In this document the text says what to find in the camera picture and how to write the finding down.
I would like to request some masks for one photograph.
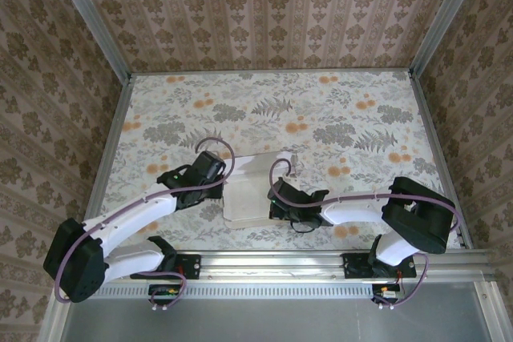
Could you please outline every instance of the floral tablecloth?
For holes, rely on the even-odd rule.
[[[211,135],[237,155],[297,153],[308,192],[386,187],[398,175],[442,190],[405,71],[137,75],[103,212],[193,161],[194,145]],[[229,157],[221,145],[209,149]],[[369,248],[388,231],[348,224],[309,234],[288,223],[230,230],[222,202],[208,201],[149,224],[127,243],[157,234],[182,250],[352,249]],[[454,233],[449,247],[459,247]]]

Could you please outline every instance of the wall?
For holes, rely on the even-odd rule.
[[[0,340],[35,340],[53,234],[80,219],[120,84],[71,0],[0,0]]]
[[[133,72],[407,67],[442,0],[93,0]]]
[[[421,77],[477,247],[513,315],[513,0],[465,0]]]

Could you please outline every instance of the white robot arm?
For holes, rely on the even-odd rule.
[[[407,177],[395,178],[389,189],[339,195],[331,199],[327,197],[328,190],[308,195],[282,178],[271,186],[268,193],[271,200],[269,218],[288,220],[294,230],[295,223],[310,228],[301,232],[348,222],[388,224],[390,232],[374,240],[368,253],[368,263],[362,264],[369,268],[365,274],[370,271],[371,276],[394,278],[398,266],[405,261],[408,265],[411,261],[408,258],[416,252],[442,254],[446,250],[453,219],[450,209],[454,204]]]
[[[102,284],[121,276],[170,272],[176,251],[159,236],[136,245],[119,245],[163,216],[205,199],[220,199],[223,182],[233,169],[223,176],[225,168],[223,160],[203,151],[192,165],[165,172],[144,193],[114,211],[84,223],[69,218],[55,234],[44,269],[72,302],[85,300]]]

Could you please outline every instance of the black clamp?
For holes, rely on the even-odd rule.
[[[156,244],[164,254],[162,262],[155,270],[156,272],[179,272],[188,280],[198,280],[201,272],[200,254],[178,254],[175,248],[162,237],[150,236],[147,240]],[[133,280],[165,280],[166,276],[146,276],[132,274]]]
[[[226,164],[221,158],[210,151],[202,151],[192,165],[185,164],[168,172],[164,172],[157,183],[162,183],[169,189],[180,187],[196,187],[214,183],[223,178]],[[196,206],[205,199],[221,199],[223,184],[208,190],[186,191],[172,194],[176,197],[176,210]]]
[[[405,176],[394,179],[389,187],[393,194],[420,195],[440,200],[454,207],[448,198]],[[415,205],[408,210],[405,206]],[[412,199],[389,199],[382,208],[382,219],[409,244],[430,254],[446,251],[453,213],[434,203]]]
[[[280,196],[299,204],[321,202],[329,194],[329,190],[319,190],[308,195],[304,191],[299,191],[294,186],[286,183],[283,178],[279,178],[273,186]],[[267,198],[271,200],[269,208],[270,219],[288,220],[292,228],[294,228],[294,223],[301,223],[311,229],[310,231],[297,231],[294,228],[297,232],[311,232],[320,226],[332,226],[331,223],[321,217],[320,206],[309,208],[291,207],[277,198],[273,189],[269,190]]]

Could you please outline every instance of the purple cable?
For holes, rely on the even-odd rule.
[[[325,204],[343,202],[345,200],[381,199],[381,198],[383,198],[383,199],[385,199],[385,198],[411,199],[411,200],[420,200],[420,201],[423,201],[423,202],[437,204],[437,205],[442,206],[442,207],[446,208],[447,210],[451,211],[454,214],[454,216],[456,217],[456,223],[454,224],[453,227],[450,228],[450,231],[456,230],[456,228],[459,226],[459,224],[463,222],[463,218],[462,218],[461,214],[458,212],[458,210],[456,210],[451,205],[449,205],[449,204],[447,204],[445,202],[442,202],[441,200],[438,200],[438,199],[427,198],[425,196],[420,196],[420,195],[407,195],[407,194],[404,194],[404,195],[403,194],[349,195],[349,196],[341,196],[341,197],[337,197],[337,198],[327,199],[327,200],[324,200],[324,201],[321,201],[321,202],[305,203],[305,204],[294,203],[294,202],[291,202],[290,200],[282,197],[278,193],[277,189],[273,185],[273,171],[274,171],[274,168],[276,167],[276,165],[279,162],[286,162],[289,165],[289,169],[288,169],[286,175],[289,175],[290,171],[292,170],[292,164],[289,162],[288,159],[278,159],[277,161],[275,161],[273,163],[273,165],[271,166],[271,170],[269,171],[269,184],[271,185],[271,190],[273,190],[274,195],[280,201],[282,201],[284,203],[287,203],[291,207],[298,207],[298,208],[319,207],[319,206],[323,206]],[[397,301],[395,304],[392,304],[388,300],[386,300],[384,298],[380,298],[378,296],[374,296],[374,298],[377,298],[378,300],[383,302],[386,306],[390,307],[390,306],[399,306],[401,304],[404,304],[405,302],[410,300],[415,295],[415,293],[417,292],[418,288],[420,288],[420,285],[421,285],[422,281],[427,276],[427,269],[430,266],[430,260],[429,260],[429,257],[426,254],[422,254],[421,252],[417,252],[414,255],[422,256],[426,260],[426,264],[424,265],[424,271],[422,272],[422,274],[420,276],[420,280],[417,282],[417,284],[415,285],[414,289],[406,297],[404,297],[402,300]]]
[[[63,261],[59,265],[59,269],[57,271],[57,275],[55,276],[54,293],[55,293],[55,299],[58,302],[60,302],[62,304],[68,304],[68,303],[71,302],[70,300],[67,300],[67,299],[65,299],[65,298],[63,298],[61,296],[61,293],[60,293],[60,290],[59,290],[60,289],[60,284],[61,284],[61,279],[63,278],[64,268],[66,267],[67,263],[69,262],[69,260],[71,258],[71,255],[73,254],[73,252],[75,252],[76,248],[89,235],[91,235],[92,233],[94,233],[94,232],[98,231],[99,229],[101,229],[103,225],[109,224],[114,219],[117,219],[118,217],[120,217],[121,215],[126,213],[127,211],[130,211],[132,208],[137,207],[137,206],[139,206],[140,204],[142,204],[144,202],[147,202],[149,199],[154,199],[154,198],[157,198],[157,197],[163,196],[163,195],[175,194],[176,192],[208,190],[209,188],[212,188],[212,187],[215,187],[215,186],[219,186],[220,184],[224,183],[224,181],[226,181],[226,179],[228,179],[228,177],[232,174],[233,169],[235,168],[235,152],[233,151],[232,147],[229,144],[227,144],[223,139],[215,138],[213,136],[208,136],[207,138],[201,139],[198,142],[198,144],[196,144],[196,148],[194,149],[195,152],[197,153],[198,149],[200,148],[200,146],[203,143],[207,142],[208,140],[215,140],[216,142],[223,143],[228,148],[228,150],[230,151],[230,155],[232,156],[232,166],[230,167],[230,169],[228,170],[226,175],[223,178],[219,179],[217,182],[210,183],[210,184],[205,184],[203,186],[181,187],[181,188],[175,188],[175,189],[166,190],[166,191],[159,191],[159,192],[155,192],[153,194],[150,194],[150,195],[146,196],[145,198],[139,199],[139,200],[135,201],[134,203],[131,203],[128,206],[122,208],[121,210],[115,212],[114,214],[112,214],[111,216],[106,218],[103,222],[96,224],[94,227],[92,227],[91,229],[89,229],[88,231],[83,233],[71,245],[71,247],[67,251],[66,255],[63,258]]]
[[[426,196],[420,196],[420,195],[407,195],[407,194],[364,194],[364,195],[348,195],[348,196],[341,196],[337,198],[327,199],[320,202],[313,202],[313,203],[294,203],[290,200],[282,197],[277,189],[273,185],[273,172],[274,168],[279,162],[286,162],[289,165],[289,170],[287,171],[286,175],[290,174],[290,171],[292,170],[292,164],[289,162],[288,159],[278,159],[273,163],[271,166],[271,170],[269,171],[269,184],[271,185],[271,190],[273,190],[274,195],[284,203],[287,203],[291,207],[298,207],[298,208],[309,208],[309,207],[318,207],[318,206],[324,206],[326,204],[331,203],[337,203],[337,202],[344,202],[345,200],[362,200],[362,199],[386,199],[386,198],[392,198],[392,199],[411,199],[411,200],[419,200],[421,202],[428,202],[432,204],[437,204],[441,207],[446,208],[447,210],[451,211],[455,218],[456,222],[454,223],[454,226],[450,228],[450,231],[456,230],[456,228],[459,226],[460,223],[463,222],[462,215],[456,210],[454,207],[452,207],[450,204],[447,204],[441,200],[434,199],[434,198],[428,198]]]
[[[430,259],[428,258],[428,256],[426,254],[422,254],[421,252],[416,252],[414,255],[422,256],[426,260],[426,264],[424,265],[424,270],[422,271],[422,274],[420,275],[420,280],[418,280],[414,289],[411,292],[409,292],[408,295],[405,296],[402,300],[398,300],[395,304],[392,304],[391,302],[389,302],[388,300],[386,300],[385,298],[382,298],[380,296],[374,295],[374,298],[376,298],[377,300],[380,300],[381,302],[383,302],[385,304],[385,306],[388,306],[388,307],[399,306],[401,304],[405,304],[406,302],[411,300],[411,298],[413,298],[413,296],[417,292],[418,288],[420,288],[422,281],[426,278],[427,269],[430,267]]]
[[[180,288],[180,291],[176,295],[175,299],[166,305],[169,308],[171,306],[174,306],[176,302],[178,302],[181,299],[181,297],[184,296],[185,290],[187,289],[187,279],[178,272],[140,272],[139,274],[142,276],[176,276],[182,280],[182,287]],[[150,303],[154,306],[156,306],[155,295],[158,291],[159,290],[155,290],[150,297]]]

